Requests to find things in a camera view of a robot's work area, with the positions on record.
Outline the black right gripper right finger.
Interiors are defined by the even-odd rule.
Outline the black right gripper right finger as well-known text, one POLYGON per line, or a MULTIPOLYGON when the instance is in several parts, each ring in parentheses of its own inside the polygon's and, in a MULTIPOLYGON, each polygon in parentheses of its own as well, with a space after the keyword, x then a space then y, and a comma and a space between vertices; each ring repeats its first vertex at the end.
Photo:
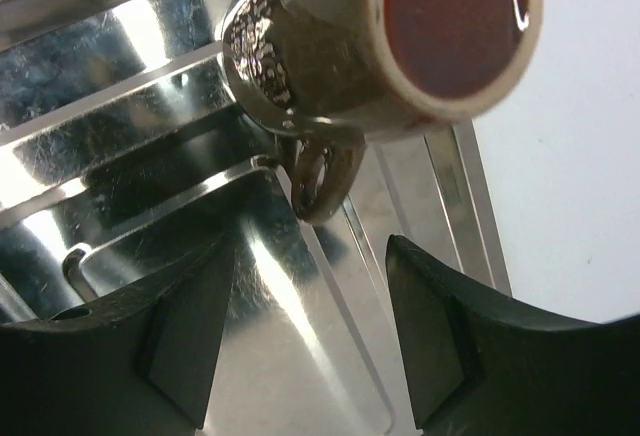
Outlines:
POLYGON ((411 408, 426 435, 635 435, 639 319, 518 301, 392 236, 386 270, 411 408))

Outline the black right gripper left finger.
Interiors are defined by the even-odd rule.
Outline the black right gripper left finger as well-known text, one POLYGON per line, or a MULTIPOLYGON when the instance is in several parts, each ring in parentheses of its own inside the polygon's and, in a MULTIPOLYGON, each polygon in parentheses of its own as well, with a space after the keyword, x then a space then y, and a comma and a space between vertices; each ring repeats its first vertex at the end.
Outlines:
POLYGON ((1 329, 5 435, 192 435, 205 423, 233 280, 218 236, 50 319, 1 329))

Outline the brown small mug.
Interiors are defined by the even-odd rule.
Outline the brown small mug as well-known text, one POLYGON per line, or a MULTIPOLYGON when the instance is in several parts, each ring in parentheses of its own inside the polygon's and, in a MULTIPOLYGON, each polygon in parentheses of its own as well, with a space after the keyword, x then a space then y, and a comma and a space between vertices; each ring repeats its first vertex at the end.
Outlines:
POLYGON ((229 90, 274 134, 296 216, 342 204, 366 148, 480 116, 533 57, 543 0, 237 0, 229 90))

